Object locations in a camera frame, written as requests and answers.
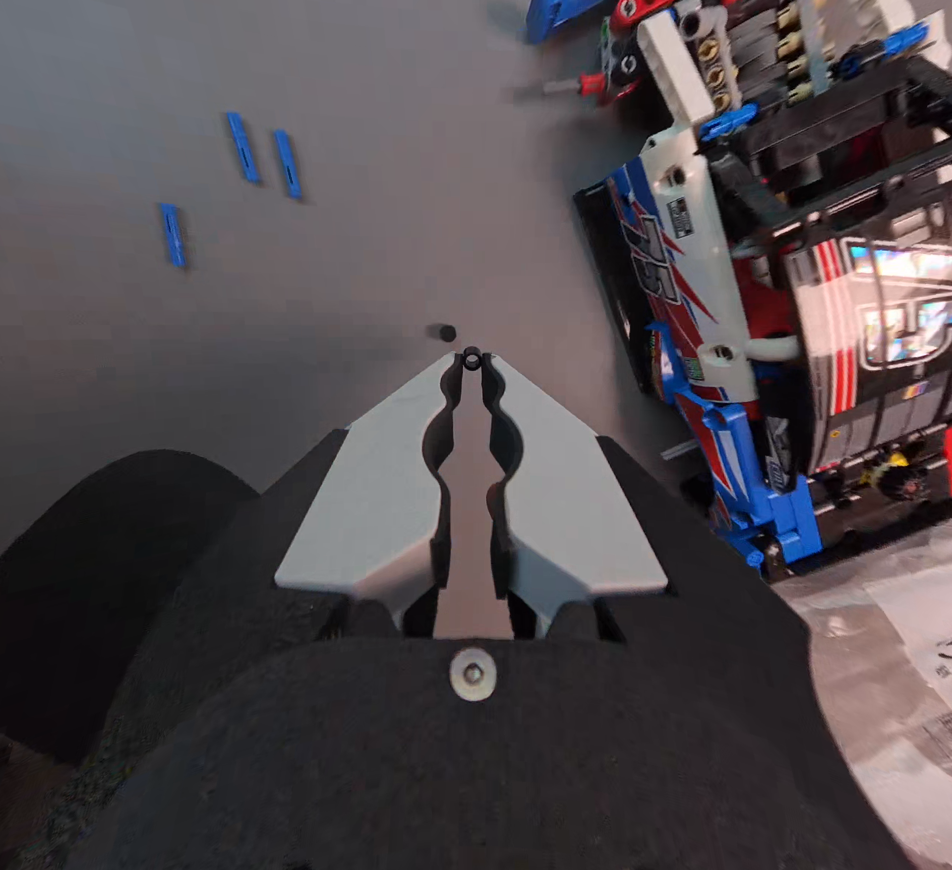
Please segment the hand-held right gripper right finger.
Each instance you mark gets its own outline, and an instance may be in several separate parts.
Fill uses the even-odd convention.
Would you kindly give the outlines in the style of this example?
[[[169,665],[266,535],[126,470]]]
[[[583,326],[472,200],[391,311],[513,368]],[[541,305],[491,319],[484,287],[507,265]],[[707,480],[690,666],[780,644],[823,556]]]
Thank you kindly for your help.
[[[490,562],[511,622],[552,622],[570,603],[656,595],[662,566],[594,430],[498,355],[482,354]]]

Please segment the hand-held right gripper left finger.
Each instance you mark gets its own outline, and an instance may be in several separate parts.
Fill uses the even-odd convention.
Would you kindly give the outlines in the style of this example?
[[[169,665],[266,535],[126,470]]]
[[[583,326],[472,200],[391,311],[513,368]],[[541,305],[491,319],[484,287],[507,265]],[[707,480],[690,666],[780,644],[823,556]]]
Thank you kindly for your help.
[[[450,497],[463,356],[422,370],[347,428],[274,575],[280,588],[379,602],[409,637],[433,635],[450,562]]]

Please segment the brick-built toy race car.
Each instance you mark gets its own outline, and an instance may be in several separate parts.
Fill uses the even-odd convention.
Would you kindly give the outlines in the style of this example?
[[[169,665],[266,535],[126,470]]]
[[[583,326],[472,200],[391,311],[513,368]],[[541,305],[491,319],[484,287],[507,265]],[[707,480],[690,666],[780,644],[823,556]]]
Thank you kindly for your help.
[[[689,502],[771,579],[950,519],[950,43],[909,0],[531,0],[670,115],[574,203]]]

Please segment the blue connector pin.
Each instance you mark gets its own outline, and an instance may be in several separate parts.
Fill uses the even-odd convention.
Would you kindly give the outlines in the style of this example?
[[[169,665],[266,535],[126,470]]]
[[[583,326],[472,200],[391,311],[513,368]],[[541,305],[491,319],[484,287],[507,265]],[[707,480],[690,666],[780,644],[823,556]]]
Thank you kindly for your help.
[[[236,160],[244,180],[253,186],[261,183],[253,147],[244,126],[244,119],[238,112],[228,111],[225,119],[232,137]]]
[[[187,268],[184,236],[178,206],[158,203],[170,263],[178,269]]]
[[[303,188],[292,139],[284,129],[274,129],[272,137],[287,195],[300,201],[303,199]]]

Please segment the pile of clear plastic bags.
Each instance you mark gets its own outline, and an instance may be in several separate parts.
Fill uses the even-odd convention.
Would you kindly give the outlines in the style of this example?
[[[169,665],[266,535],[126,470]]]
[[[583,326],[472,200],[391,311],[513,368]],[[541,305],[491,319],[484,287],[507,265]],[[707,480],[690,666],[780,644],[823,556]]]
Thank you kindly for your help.
[[[918,868],[951,865],[950,581],[947,521],[778,588],[839,749]]]

